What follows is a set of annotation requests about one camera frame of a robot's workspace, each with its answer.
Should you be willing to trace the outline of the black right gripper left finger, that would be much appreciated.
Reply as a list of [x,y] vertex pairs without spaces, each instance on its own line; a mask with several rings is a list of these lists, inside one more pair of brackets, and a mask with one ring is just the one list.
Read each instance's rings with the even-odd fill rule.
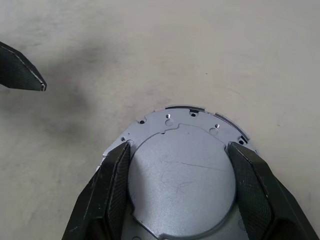
[[131,146],[111,150],[79,194],[64,240],[119,240],[127,206]]

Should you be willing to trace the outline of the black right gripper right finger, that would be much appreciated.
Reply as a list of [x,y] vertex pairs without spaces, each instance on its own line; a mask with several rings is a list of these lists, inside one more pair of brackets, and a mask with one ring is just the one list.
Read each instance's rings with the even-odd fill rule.
[[236,199],[251,240],[317,240],[319,237],[289,190],[255,151],[228,144]]

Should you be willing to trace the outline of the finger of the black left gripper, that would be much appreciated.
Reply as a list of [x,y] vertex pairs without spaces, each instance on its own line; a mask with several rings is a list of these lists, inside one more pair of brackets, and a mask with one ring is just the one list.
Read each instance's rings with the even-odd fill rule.
[[0,43],[0,84],[19,90],[43,92],[47,83],[37,68],[18,50]]

